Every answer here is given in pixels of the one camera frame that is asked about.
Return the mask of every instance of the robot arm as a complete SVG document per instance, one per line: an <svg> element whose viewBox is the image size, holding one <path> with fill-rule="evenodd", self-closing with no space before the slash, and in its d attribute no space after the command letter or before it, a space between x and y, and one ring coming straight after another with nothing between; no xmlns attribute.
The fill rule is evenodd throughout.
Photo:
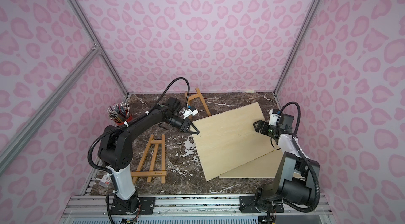
<svg viewBox="0 0 405 224"><path fill-rule="evenodd" d="M133 158L132 143L140 134L160 122L166 122L185 133L199 134L188 118L183 119L176 115L179 108L180 100L170 97L166 103L156 105L147 116L135 124L103 137L98 153L103 164L116 172L127 167ZM104 132L114 128L114 126L108 126Z"/></svg>
<svg viewBox="0 0 405 224"><path fill-rule="evenodd" d="M114 205L119 206L124 212L133 213L139 206L138 194L132 183L130 172L134 140L144 131L160 122L166 122L185 133L200 133L187 117L177 116L180 106L180 100L170 97L166 103L155 105L147 115L134 123L130 123L127 128L122 126L105 128L98 156L109 171L109 176L111 176L114 185ZM188 110L196 113L194 107L189 107Z"/></svg>
<svg viewBox="0 0 405 224"><path fill-rule="evenodd" d="M295 104L298 109L298 119L295 131L292 132L294 117L283 114L289 104ZM272 183L263 185L256 192L256 209L266 212L277 203L285 203L292 208L302 211L313 211L319 202L319 163L305 155L298 144L296 133L300 120L300 108L296 102L286 104L281 110L270 111L269 124L259 120L253 124L256 132L270 136L284 152L276 176ZM303 179L293 177L299 173Z"/></svg>

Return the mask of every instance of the aluminum frame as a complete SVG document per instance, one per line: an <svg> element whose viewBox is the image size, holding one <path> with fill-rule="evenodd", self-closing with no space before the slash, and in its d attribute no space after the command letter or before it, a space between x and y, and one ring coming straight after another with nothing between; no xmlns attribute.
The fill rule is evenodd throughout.
<svg viewBox="0 0 405 224"><path fill-rule="evenodd" d="M126 217L115 217L115 224L125 223ZM302 224L336 224L332 215L284 215L277 217L277 221L282 223L302 223ZM257 216L183 216L183 217L159 217L159 216L141 216L138 217L136 224L259 224ZM61 218L59 224L111 224L107 217L97 218Z"/></svg>
<svg viewBox="0 0 405 224"><path fill-rule="evenodd" d="M307 34L308 30L310 29L311 22L314 19L321 3L322 3L322 0L312 0L312 2L311 2L311 6L309 7L308 13L305 16L301 29L298 32L297 38L295 39L294 44L292 46L290 55L288 56L287 62L284 65L280 78L274 89L274 96L275 96L276 100L277 100L277 95L283 86L284 80L287 77L288 71L290 70L291 65L299 51L299 48L300 48L303 40L305 39L305 35Z"/></svg>
<svg viewBox="0 0 405 224"><path fill-rule="evenodd" d="M264 216L265 213L245 214L239 210L239 196L254 194L201 194L201 195L139 195L156 197L152 215L142 217L180 216ZM321 193L318 207L310 213L302 213L284 205L284 213L277 215L319 215L333 218L326 196ZM105 217L105 196L72 196L61 218ZM113 215L113 217L135 217L136 215Z"/></svg>
<svg viewBox="0 0 405 224"><path fill-rule="evenodd" d="M0 176L48 119L49 115L51 115L53 110L59 105L60 101L62 101L81 75L87 70L94 58L100 54L99 48L94 46L62 83L59 84L52 95L43 102L36 113L28 120L27 124L11 139L6 149L0 154Z"/></svg>
<svg viewBox="0 0 405 224"><path fill-rule="evenodd" d="M78 18L80 24L83 26L84 31L86 34L90 37L94 45L97 45L100 50L101 50L101 55L104 60L104 63L107 65L107 68L109 69L111 75L113 76L114 80L117 82L119 85L119 88L123 92L125 96L128 95L128 89L124 85L124 82L122 81L121 77L118 75L118 72L115 70L113 64L111 63L110 59L108 58L107 52L105 51L103 45L101 44L99 38L96 35L96 32L94 31L92 25L90 24L89 20L86 17L86 14L83 10L83 8L80 6L78 3L78 0L67 0L68 4L72 8L73 12L75 13L76 17Z"/></svg>

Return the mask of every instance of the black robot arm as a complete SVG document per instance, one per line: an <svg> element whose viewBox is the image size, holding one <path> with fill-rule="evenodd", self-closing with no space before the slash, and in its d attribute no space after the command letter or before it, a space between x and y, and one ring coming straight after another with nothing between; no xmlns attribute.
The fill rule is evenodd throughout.
<svg viewBox="0 0 405 224"><path fill-rule="evenodd" d="M294 132L292 122L294 117L283 114L288 105L297 107L297 123ZM274 180L262 185L256 192L256 209L272 210L277 203L285 203L297 211L304 213L315 210L320 199L318 175L320 166L317 161L309 159L298 145L298 126L301 119L301 108L296 102L289 102L281 110L273 109L269 123L259 120L253 124L256 132L270 136L284 152ZM303 179L293 177L299 172Z"/></svg>
<svg viewBox="0 0 405 224"><path fill-rule="evenodd" d="M198 129L188 118L183 119L176 115L179 107L180 100L170 97L165 104L156 105L147 116L128 128L104 136L98 152L103 164L110 165L115 171L127 167L133 158L132 143L140 134L160 122L166 122L185 133L198 134ZM114 126L108 126L104 132L114 128Z"/></svg>

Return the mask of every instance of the black mounting plate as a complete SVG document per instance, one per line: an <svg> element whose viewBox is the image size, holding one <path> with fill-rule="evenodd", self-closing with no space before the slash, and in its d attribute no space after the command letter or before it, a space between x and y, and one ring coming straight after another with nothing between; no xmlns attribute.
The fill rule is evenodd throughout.
<svg viewBox="0 0 405 224"><path fill-rule="evenodd" d="M241 207L245 207L241 212L242 213L260 213L254 203L255 196L239 196L239 204ZM284 206L283 204L276 204L276 213L283 213Z"/></svg>
<svg viewBox="0 0 405 224"><path fill-rule="evenodd" d="M155 207L155 197L139 197L140 202L140 213L139 214L152 214L153 209ZM110 209L111 215L124 215L126 214L125 211L120 209L119 205L115 206L113 202L112 207Z"/></svg>

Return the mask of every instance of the red pencil holder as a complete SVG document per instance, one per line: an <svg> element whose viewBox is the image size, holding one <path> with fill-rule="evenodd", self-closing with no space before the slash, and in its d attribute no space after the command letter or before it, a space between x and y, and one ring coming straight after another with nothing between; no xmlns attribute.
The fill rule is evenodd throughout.
<svg viewBox="0 0 405 224"><path fill-rule="evenodd" d="M132 119L133 119L132 115L129 115L129 118L128 118L128 120L126 120L126 121L129 122L129 121L131 121ZM124 122L117 123L117 126L121 126L121 125L124 125Z"/></svg>

